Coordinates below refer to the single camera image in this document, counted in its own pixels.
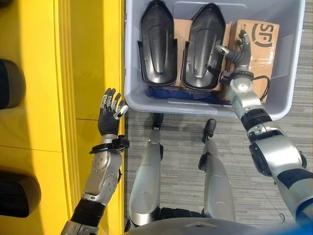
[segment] yellow panel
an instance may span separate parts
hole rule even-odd
[[[98,118],[104,92],[102,1],[71,0],[75,112],[81,119]]]
[[[41,202],[27,218],[0,216],[1,234],[57,235],[67,221],[62,153],[0,146],[0,169],[35,175]]]
[[[23,71],[23,104],[0,110],[0,145],[62,151],[53,1],[15,0],[0,9],[0,58]]]

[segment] black cable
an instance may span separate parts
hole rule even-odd
[[[265,96],[268,95],[268,89],[269,89],[269,83],[270,83],[269,77],[267,77],[265,75],[261,75],[261,76],[258,76],[258,77],[255,77],[255,78],[252,79],[252,80],[259,80],[259,79],[263,79],[263,78],[266,78],[266,80],[268,81],[268,84],[267,84],[267,86],[265,88],[265,91],[264,91],[263,95],[260,98],[261,101],[263,101]]]

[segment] black joint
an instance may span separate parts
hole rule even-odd
[[[97,227],[103,216],[105,205],[99,202],[93,202],[81,199],[75,208],[71,221]]]
[[[272,130],[265,133],[262,133],[260,135],[256,135],[253,131],[249,134],[248,138],[250,140],[250,143],[253,143],[255,141],[263,140],[272,136],[278,136],[282,135],[282,133],[278,130]]]
[[[164,152],[164,147],[162,144],[160,144],[160,155],[161,155],[161,161],[163,160],[163,152]]]
[[[152,129],[159,130],[163,123],[164,114],[162,113],[153,113],[153,127]]]
[[[285,170],[283,172],[281,172],[277,178],[288,188],[290,189],[290,187],[300,181],[300,180],[304,180],[304,179],[313,179],[313,173],[309,172],[305,169],[291,169],[291,170]]]
[[[203,137],[202,137],[203,143],[205,143],[207,137],[213,137],[215,127],[216,127],[215,119],[209,119],[206,122],[205,128],[203,130]]]
[[[234,71],[231,74],[232,79],[235,79],[236,77],[243,77],[243,76],[249,78],[250,80],[254,78],[254,74],[250,71],[240,70],[240,71]]]
[[[256,143],[253,143],[249,146],[249,150],[254,162],[255,167],[257,170],[265,176],[272,176],[272,173],[269,169],[268,163],[262,153],[262,151],[259,149],[259,146]]]
[[[300,151],[299,153],[302,160],[302,167],[306,169],[308,165],[307,158],[302,154],[302,151]]]
[[[240,119],[246,131],[264,122],[272,121],[265,109],[252,109],[246,112]]]
[[[206,159],[207,159],[207,155],[202,154],[199,160],[199,164],[198,164],[199,170],[206,171]]]

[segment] cardboard box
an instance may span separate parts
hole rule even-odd
[[[239,50],[236,43],[239,40],[240,30],[244,29],[251,41],[251,62],[249,71],[254,73],[254,77],[265,75],[271,77],[275,56],[275,49],[279,31],[279,25],[261,21],[238,20],[231,28],[229,38],[229,48]],[[229,62],[226,65],[231,71],[234,69]],[[267,80],[259,79],[253,81],[254,92],[261,97],[266,89]]]
[[[179,88],[179,90],[183,90],[186,92],[197,92],[195,90],[191,90],[185,87],[180,81],[181,69],[182,69],[182,56],[183,51],[185,49],[185,43],[189,40],[189,32],[191,27],[191,20],[181,20],[174,19],[174,38],[177,39],[177,78],[176,82],[173,85],[163,87],[164,89],[175,90],[174,88]],[[228,47],[229,43],[229,35],[230,35],[231,23],[226,24],[225,34],[223,39],[223,46]],[[226,61],[223,60],[222,63],[222,71],[225,70]],[[220,83],[212,89],[211,91],[220,91],[222,89],[222,85]]]

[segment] robot forearm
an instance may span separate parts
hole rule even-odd
[[[216,46],[216,50],[235,67],[233,73],[225,71],[221,76],[227,84],[227,96],[247,131],[256,168],[260,173],[273,177],[293,217],[299,223],[305,223],[313,219],[313,174],[304,169],[304,157],[278,124],[272,121],[254,93],[253,74],[248,72],[250,41],[244,30],[239,37],[243,42],[240,52]]]
[[[120,118],[128,106],[118,94],[113,100],[115,89],[107,89],[100,104],[98,129],[101,142],[92,148],[94,154],[91,173],[83,195],[76,206],[72,218],[65,224],[61,235],[96,235],[98,224],[103,216],[119,182],[122,165],[121,152],[129,147],[123,135],[117,136]]]

